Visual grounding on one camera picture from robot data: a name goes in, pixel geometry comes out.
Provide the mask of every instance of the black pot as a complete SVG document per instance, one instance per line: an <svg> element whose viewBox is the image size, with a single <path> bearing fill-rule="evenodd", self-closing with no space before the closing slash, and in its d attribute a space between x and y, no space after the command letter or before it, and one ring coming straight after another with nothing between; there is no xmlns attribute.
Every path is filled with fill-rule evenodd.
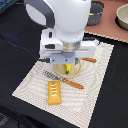
<svg viewBox="0 0 128 128"><path fill-rule="evenodd" d="M103 8L104 4L100 1L93 1L91 3L90 13L93 15L89 15L87 25L96 25L101 21Z"/></svg>

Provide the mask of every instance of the white cloth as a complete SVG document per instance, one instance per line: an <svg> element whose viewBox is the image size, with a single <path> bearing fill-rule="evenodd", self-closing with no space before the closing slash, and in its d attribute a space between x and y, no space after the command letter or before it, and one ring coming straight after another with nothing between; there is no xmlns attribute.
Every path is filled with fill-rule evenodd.
<svg viewBox="0 0 128 128"><path fill-rule="evenodd" d="M96 63L81 61L81 74L70 80L82 84L83 90L61 82L61 105L48 105L48 81L52 80L43 75L43 70L57 74L54 65L47 63L36 62L12 95L80 128L88 128L113 47L101 42L93 57Z"/></svg>

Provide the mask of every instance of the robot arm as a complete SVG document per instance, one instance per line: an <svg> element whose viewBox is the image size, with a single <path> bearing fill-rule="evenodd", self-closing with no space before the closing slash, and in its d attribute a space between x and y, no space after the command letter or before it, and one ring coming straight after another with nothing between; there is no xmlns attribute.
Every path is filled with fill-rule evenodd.
<svg viewBox="0 0 128 128"><path fill-rule="evenodd" d="M83 40L91 0L24 0L30 18L42 30L40 57L51 64L72 64L76 58L93 57L99 41Z"/></svg>

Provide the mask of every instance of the dark table surface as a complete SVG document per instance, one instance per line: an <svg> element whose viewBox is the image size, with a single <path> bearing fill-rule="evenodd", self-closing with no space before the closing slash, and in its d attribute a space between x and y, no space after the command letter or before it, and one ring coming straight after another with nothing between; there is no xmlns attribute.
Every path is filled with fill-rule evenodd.
<svg viewBox="0 0 128 128"><path fill-rule="evenodd" d="M0 34L39 58L42 26L28 17L23 5L0 15ZM114 45L89 128L128 128L128 44L97 37ZM30 116L51 128L77 128L12 96L36 59L0 38L0 105Z"/></svg>

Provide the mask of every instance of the yellow object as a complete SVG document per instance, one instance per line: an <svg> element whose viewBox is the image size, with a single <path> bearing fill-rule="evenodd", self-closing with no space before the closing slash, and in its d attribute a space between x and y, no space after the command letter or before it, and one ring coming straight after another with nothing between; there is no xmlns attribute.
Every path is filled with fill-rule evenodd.
<svg viewBox="0 0 128 128"><path fill-rule="evenodd" d="M65 64L66 66L66 74L71 72L71 64Z"/></svg>
<svg viewBox="0 0 128 128"><path fill-rule="evenodd" d="M89 15L94 15L94 14L92 14L92 13L89 13Z"/></svg>
<svg viewBox="0 0 128 128"><path fill-rule="evenodd" d="M60 81L48 82L48 105L61 104Z"/></svg>

